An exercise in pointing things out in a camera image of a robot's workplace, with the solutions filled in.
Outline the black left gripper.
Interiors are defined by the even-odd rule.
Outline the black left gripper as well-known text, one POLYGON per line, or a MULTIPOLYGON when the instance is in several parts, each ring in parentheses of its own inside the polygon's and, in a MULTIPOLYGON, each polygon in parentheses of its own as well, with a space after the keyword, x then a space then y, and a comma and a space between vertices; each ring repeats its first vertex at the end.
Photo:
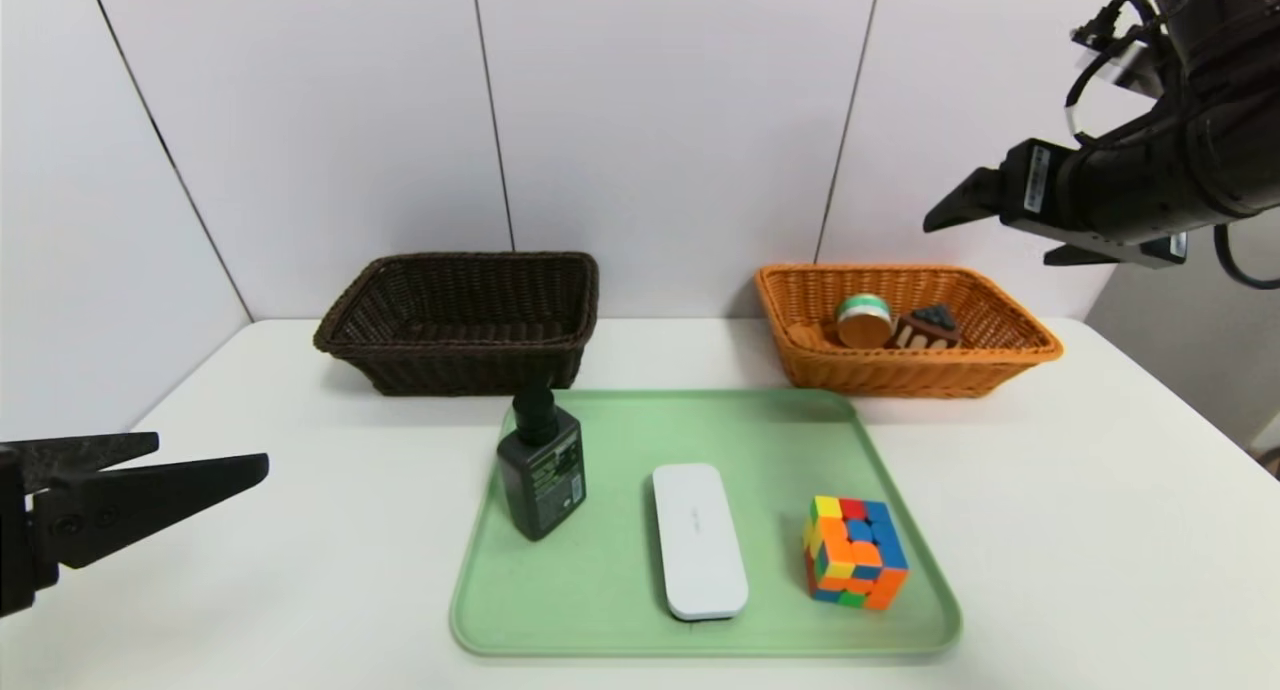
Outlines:
POLYGON ((100 471, 151 454, 157 431, 4 440, 1 617, 32 607, 65 566, 82 570, 242 492, 269 472, 265 453, 100 471), (26 494, 35 540, 29 547, 26 494))

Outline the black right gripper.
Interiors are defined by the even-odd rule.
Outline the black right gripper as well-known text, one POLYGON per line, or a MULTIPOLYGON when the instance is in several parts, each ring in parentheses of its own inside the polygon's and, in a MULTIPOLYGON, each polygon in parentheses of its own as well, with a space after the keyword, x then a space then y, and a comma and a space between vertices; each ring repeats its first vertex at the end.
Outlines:
POLYGON ((1007 228, 1056 239, 1044 266, 1187 262, 1190 230, 1220 221, 1210 188, 1212 111, 1158 116, 1110 146, 1065 148, 1024 140, 998 169, 979 166, 934 204, 924 233, 998 216, 1007 228))

